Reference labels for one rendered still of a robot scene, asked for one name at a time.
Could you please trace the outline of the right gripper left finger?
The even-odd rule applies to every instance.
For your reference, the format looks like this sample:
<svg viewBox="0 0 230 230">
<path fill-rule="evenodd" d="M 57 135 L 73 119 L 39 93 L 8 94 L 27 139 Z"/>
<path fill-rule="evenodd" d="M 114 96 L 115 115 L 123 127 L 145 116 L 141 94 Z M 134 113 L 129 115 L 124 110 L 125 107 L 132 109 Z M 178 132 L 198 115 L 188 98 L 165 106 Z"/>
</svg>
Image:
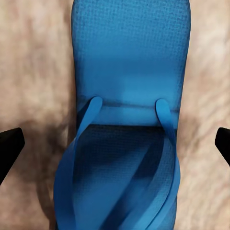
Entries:
<svg viewBox="0 0 230 230">
<path fill-rule="evenodd" d="M 0 184 L 25 146 L 20 127 L 0 133 Z"/>
</svg>

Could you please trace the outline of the sandal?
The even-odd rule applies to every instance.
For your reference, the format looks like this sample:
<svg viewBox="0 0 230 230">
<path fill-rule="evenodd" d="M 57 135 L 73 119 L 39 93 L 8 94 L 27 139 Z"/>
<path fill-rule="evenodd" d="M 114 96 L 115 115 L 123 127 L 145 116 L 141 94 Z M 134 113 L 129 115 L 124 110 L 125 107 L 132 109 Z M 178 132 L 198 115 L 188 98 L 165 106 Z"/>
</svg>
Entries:
<svg viewBox="0 0 230 230">
<path fill-rule="evenodd" d="M 76 133 L 55 230 L 173 230 L 189 0 L 74 0 Z"/>
</svg>

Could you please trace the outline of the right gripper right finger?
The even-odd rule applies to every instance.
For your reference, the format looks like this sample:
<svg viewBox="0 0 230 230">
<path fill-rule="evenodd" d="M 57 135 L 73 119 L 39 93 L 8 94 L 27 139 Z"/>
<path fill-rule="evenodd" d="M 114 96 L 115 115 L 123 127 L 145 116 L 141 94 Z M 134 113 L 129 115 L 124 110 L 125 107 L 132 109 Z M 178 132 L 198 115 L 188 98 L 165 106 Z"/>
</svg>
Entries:
<svg viewBox="0 0 230 230">
<path fill-rule="evenodd" d="M 230 129 L 223 127 L 218 129 L 215 145 L 230 166 Z"/>
</svg>

